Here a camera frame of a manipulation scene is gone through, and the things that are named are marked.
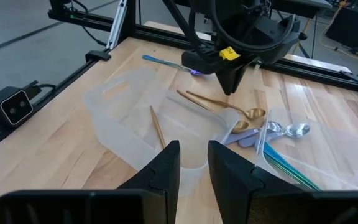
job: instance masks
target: yellow label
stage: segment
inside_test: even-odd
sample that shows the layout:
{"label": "yellow label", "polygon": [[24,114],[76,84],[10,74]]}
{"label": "yellow label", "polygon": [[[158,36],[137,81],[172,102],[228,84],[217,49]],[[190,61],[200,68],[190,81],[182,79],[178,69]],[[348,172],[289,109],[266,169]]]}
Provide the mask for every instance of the yellow label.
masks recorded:
{"label": "yellow label", "polygon": [[237,54],[232,47],[226,47],[225,49],[221,50],[219,53],[223,59],[234,60],[241,55]]}

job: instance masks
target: gold spoon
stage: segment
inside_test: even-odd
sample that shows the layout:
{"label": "gold spoon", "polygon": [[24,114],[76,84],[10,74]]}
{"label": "gold spoon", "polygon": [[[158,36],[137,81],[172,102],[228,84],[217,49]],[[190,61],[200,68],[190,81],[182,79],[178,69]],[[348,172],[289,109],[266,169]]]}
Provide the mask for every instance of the gold spoon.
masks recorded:
{"label": "gold spoon", "polygon": [[246,117],[250,120],[258,119],[266,115],[262,108],[252,108],[246,111]]}
{"label": "gold spoon", "polygon": [[[215,113],[211,108],[208,108],[207,106],[205,106],[204,104],[200,103],[199,101],[189,97],[188,95],[186,95],[184,92],[180,91],[180,90],[177,90],[177,93],[179,93],[181,96],[183,96],[184,98],[186,98],[187,100],[190,100],[191,102],[197,104],[198,106],[212,112],[212,113]],[[244,132],[247,128],[248,128],[248,122],[246,121],[238,121],[236,126],[233,128],[233,130],[231,131],[232,133],[241,133],[241,132]]]}
{"label": "gold spoon", "polygon": [[258,118],[261,118],[261,117],[266,115],[266,111],[263,110],[262,108],[252,108],[252,109],[249,109],[249,110],[244,112],[240,107],[231,105],[230,103],[226,103],[226,102],[223,102],[223,101],[220,101],[220,100],[214,100],[214,99],[211,99],[211,98],[208,98],[208,97],[205,97],[205,96],[201,96],[201,95],[199,95],[197,93],[193,93],[192,91],[188,91],[188,90],[186,91],[186,93],[188,93],[190,95],[193,95],[195,97],[201,98],[203,100],[206,100],[206,101],[209,101],[209,102],[212,102],[212,103],[216,103],[216,104],[221,105],[223,107],[230,107],[230,108],[233,108],[235,110],[238,110],[242,114],[244,114],[244,116],[246,118],[248,118],[250,120],[258,119]]}

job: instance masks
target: floor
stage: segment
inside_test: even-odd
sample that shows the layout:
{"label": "floor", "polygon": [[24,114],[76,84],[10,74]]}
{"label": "floor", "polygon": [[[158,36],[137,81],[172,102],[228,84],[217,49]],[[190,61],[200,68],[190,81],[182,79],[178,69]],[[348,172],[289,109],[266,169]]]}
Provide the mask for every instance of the floor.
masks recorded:
{"label": "floor", "polygon": [[[92,13],[104,16],[114,17],[117,8],[117,0],[81,2]],[[103,48],[88,37],[80,26],[49,19],[49,9],[49,1],[45,0],[0,0],[0,89],[5,86],[25,86],[33,80],[57,84],[85,63],[85,53]],[[189,11],[185,7],[180,7],[180,10],[185,16]],[[273,18],[278,18],[278,14],[274,13]],[[303,27],[306,19],[300,19]],[[142,4],[142,22],[145,21],[177,26],[161,0],[148,0],[147,4]],[[328,23],[329,20],[319,18],[315,26],[313,21],[307,31],[309,38],[302,45],[309,55],[313,52],[314,59],[344,65],[358,73],[358,59],[327,49],[319,43],[319,34]],[[210,25],[203,24],[202,15],[197,16],[195,27],[200,32],[211,30]],[[108,38],[107,32],[89,31],[101,40]],[[323,41],[340,47],[325,37]],[[296,54],[303,55],[299,49]]]}

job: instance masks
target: blue plastic utensil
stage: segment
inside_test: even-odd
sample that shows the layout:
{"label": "blue plastic utensil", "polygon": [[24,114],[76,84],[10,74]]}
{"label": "blue plastic utensil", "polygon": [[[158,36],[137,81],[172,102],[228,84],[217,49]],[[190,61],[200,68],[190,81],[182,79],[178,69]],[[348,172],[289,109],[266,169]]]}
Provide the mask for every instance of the blue plastic utensil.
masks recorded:
{"label": "blue plastic utensil", "polygon": [[188,68],[186,66],[179,65],[179,64],[173,63],[173,62],[164,61],[164,60],[161,60],[161,59],[157,59],[157,58],[151,57],[149,55],[143,55],[142,59],[149,60],[149,61],[152,61],[152,62],[162,63],[164,65],[169,65],[169,66],[173,66],[173,67],[176,67],[176,68],[180,68],[180,69],[186,70],[187,72],[190,72],[190,74],[192,74],[192,75],[204,75],[201,72],[193,70],[193,69]]}
{"label": "blue plastic utensil", "polygon": [[[273,141],[275,139],[278,139],[280,137],[282,137],[283,134],[282,133],[267,133],[266,134],[266,142],[270,142]],[[251,147],[254,146],[255,142],[258,140],[259,136],[258,135],[253,135],[251,137],[246,136],[245,138],[242,138],[240,140],[238,140],[238,145],[240,147],[246,148],[246,147]]]}

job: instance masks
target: wooden tabletop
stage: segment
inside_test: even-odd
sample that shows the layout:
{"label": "wooden tabletop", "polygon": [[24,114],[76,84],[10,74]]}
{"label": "wooden tabletop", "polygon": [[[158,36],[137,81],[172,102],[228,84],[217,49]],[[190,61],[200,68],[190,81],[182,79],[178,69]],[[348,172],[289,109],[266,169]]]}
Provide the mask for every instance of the wooden tabletop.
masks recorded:
{"label": "wooden tabletop", "polygon": [[[115,189],[132,177],[136,171],[99,143],[83,95],[141,65],[154,68],[171,90],[189,89],[243,109],[286,108],[358,136],[358,93],[354,91],[249,67],[237,92],[226,96],[214,75],[193,77],[142,60],[148,54],[180,63],[181,53],[132,38],[117,46],[109,61],[98,62],[0,142],[0,195],[17,189]],[[253,149],[229,147],[245,158],[255,155]],[[208,172],[190,196],[179,198],[177,223],[221,223]]]}

